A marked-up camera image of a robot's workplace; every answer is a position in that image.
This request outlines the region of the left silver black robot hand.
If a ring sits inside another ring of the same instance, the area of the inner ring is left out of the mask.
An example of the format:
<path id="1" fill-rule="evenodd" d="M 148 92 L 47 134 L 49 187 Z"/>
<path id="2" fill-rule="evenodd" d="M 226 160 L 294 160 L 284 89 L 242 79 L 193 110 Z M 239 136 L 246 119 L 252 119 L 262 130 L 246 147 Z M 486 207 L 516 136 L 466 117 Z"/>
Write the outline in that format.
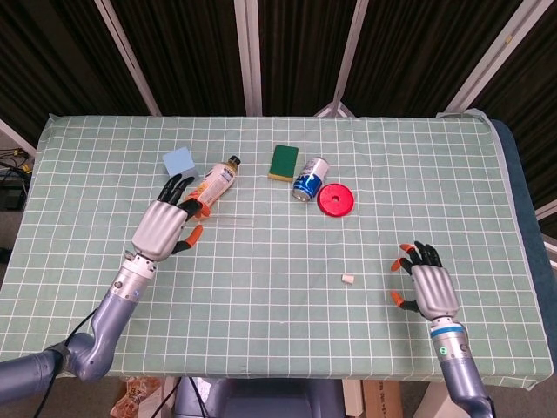
<path id="1" fill-rule="evenodd" d="M 134 253 L 126 252 L 127 260 L 143 258 L 160 262 L 171 255 L 193 248 L 204 231 L 196 225 L 190 235 L 181 239 L 185 224 L 201 214 L 203 205 L 195 198 L 179 203 L 193 177 L 182 179 L 181 174 L 171 177 L 158 197 L 150 203 L 131 239 Z"/>

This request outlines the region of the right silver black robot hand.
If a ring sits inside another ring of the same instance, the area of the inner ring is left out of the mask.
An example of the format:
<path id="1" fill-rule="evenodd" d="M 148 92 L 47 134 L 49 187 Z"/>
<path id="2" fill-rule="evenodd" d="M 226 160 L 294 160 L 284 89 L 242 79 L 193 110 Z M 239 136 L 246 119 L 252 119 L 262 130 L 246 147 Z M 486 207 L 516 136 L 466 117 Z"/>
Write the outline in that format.
<path id="1" fill-rule="evenodd" d="M 403 310 L 419 313 L 429 321 L 454 318 L 460 305 L 449 272 L 443 267 L 436 249 L 429 244 L 415 241 L 399 246 L 406 257 L 396 259 L 391 271 L 404 269 L 414 289 L 414 300 L 406 300 L 391 291 L 394 304 Z"/>

